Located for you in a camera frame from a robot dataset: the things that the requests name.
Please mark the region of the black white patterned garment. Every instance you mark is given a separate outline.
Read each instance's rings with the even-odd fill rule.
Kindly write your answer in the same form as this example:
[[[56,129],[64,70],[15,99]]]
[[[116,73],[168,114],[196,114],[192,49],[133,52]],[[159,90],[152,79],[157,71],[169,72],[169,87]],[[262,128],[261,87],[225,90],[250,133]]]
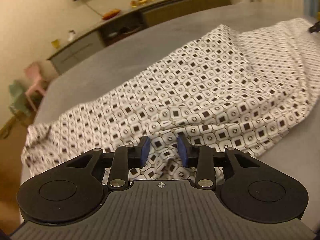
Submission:
[[[302,122],[319,98],[319,34],[303,18],[238,33],[220,25],[97,100],[28,128],[22,163],[32,176],[99,147],[151,140],[134,179],[194,179],[177,137],[258,157]]]

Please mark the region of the green plastic chair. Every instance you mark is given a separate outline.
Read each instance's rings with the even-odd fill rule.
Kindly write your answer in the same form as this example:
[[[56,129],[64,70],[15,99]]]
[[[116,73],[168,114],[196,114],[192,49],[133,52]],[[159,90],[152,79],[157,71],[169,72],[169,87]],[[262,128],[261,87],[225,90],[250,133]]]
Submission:
[[[25,95],[25,92],[25,88],[17,80],[14,80],[13,83],[9,85],[9,93],[11,96],[11,104],[9,105],[9,110],[14,116],[17,115],[18,111],[22,112],[26,116],[31,115],[29,108],[26,106],[27,97]]]

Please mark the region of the pink plastic chair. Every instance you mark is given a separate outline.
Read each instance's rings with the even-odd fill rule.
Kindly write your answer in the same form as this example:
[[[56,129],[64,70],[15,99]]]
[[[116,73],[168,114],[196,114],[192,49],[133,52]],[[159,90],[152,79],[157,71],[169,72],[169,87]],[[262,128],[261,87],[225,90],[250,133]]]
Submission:
[[[24,69],[24,73],[25,73],[26,77],[28,78],[28,80],[31,82],[31,85],[29,86],[29,88],[25,92],[25,96],[26,96],[28,102],[30,103],[32,109],[36,112],[37,108],[34,105],[32,99],[31,99],[31,96],[35,92],[39,92],[42,96],[45,96],[46,90],[43,87],[43,84],[47,83],[47,81],[42,76],[41,71],[40,71],[40,65],[37,62],[33,62],[29,66],[27,66]]]

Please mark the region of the long grey TV cabinet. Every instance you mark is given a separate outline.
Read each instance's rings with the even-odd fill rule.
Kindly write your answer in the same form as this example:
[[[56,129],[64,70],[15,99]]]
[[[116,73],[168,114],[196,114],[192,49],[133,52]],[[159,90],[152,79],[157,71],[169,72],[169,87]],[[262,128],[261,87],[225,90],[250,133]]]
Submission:
[[[56,72],[63,74],[75,65],[126,37],[163,22],[195,12],[223,7],[231,0],[157,0],[120,12],[78,34],[74,41],[48,57]]]

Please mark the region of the small yellow box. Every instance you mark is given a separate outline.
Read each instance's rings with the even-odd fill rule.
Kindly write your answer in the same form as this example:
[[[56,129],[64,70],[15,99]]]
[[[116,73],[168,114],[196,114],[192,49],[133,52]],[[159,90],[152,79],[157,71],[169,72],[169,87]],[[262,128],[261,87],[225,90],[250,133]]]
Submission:
[[[61,47],[61,44],[60,44],[60,40],[59,39],[55,39],[51,42],[52,46],[55,48],[55,49],[59,49]]]

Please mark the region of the small white penguin figure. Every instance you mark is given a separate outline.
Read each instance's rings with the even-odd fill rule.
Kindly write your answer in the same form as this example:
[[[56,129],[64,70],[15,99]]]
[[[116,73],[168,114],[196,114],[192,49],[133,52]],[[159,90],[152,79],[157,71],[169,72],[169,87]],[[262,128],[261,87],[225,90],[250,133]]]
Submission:
[[[67,38],[67,41],[68,41],[68,42],[73,41],[73,40],[74,40],[74,38],[75,38],[75,36],[76,36],[75,31],[74,31],[74,30],[69,30],[69,31],[68,31],[68,38]]]

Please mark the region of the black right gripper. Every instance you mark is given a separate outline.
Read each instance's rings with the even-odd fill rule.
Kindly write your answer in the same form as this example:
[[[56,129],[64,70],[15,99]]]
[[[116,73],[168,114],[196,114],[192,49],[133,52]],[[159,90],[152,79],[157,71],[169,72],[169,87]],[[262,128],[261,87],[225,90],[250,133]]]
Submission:
[[[316,22],[313,26],[309,28],[309,33],[319,33],[320,32],[320,21]]]

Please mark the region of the red fruit plate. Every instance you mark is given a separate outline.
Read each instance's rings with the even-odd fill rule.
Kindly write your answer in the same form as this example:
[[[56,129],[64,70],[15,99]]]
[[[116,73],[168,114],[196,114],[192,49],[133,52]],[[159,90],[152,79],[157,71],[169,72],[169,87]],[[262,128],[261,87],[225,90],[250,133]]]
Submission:
[[[107,21],[115,16],[117,16],[119,13],[121,12],[120,9],[113,9],[113,10],[110,10],[109,12],[103,14],[102,16],[102,20],[104,21]]]

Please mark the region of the gold ornaments on cabinet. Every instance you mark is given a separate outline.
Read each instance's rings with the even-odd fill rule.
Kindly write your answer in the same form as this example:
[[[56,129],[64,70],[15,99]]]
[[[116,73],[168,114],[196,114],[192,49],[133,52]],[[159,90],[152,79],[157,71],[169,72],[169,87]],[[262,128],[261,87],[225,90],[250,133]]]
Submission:
[[[131,5],[131,8],[136,8],[136,7],[139,7],[141,5],[145,5],[149,2],[152,2],[154,0],[132,0],[130,2],[130,5]]]

